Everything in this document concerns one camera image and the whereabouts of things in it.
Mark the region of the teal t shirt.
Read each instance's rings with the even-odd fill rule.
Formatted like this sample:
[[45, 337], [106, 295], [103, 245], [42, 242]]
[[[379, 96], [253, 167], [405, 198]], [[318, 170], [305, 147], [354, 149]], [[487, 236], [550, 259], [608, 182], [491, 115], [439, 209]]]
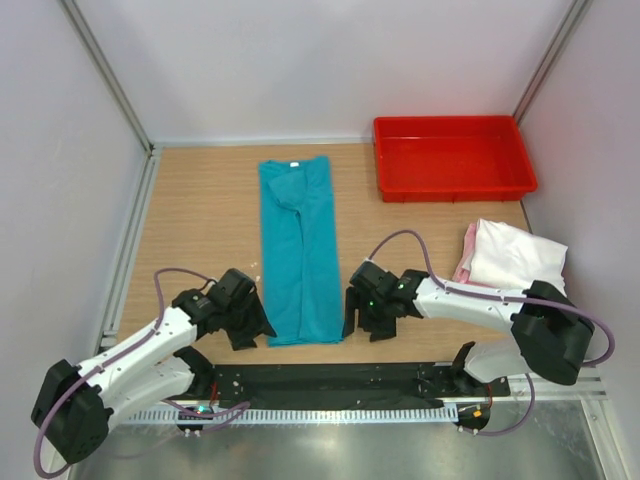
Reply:
[[330, 160], [258, 167], [263, 301], [270, 347], [343, 339], [343, 301]]

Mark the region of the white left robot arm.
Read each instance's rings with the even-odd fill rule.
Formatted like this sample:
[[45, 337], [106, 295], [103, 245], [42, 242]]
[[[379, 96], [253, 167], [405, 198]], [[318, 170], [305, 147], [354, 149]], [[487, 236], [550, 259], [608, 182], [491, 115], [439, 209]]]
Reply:
[[215, 368], [193, 345], [218, 331], [234, 350], [275, 334], [254, 280], [235, 268], [161, 302], [156, 319], [110, 349], [76, 365], [62, 359], [51, 366], [31, 413], [36, 442], [48, 442], [73, 465], [139, 411], [174, 397], [208, 396]]

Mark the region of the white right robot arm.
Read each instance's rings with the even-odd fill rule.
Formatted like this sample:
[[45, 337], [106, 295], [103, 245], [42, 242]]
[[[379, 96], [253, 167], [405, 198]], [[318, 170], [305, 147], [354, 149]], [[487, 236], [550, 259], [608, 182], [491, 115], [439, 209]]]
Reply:
[[503, 333], [499, 341], [468, 342], [456, 354], [441, 389], [464, 396], [517, 374], [573, 385], [594, 333], [593, 322], [544, 281], [502, 292], [426, 271], [409, 269], [396, 276], [364, 261], [346, 290], [344, 334], [361, 328], [373, 342], [391, 339], [404, 317], [453, 319]]

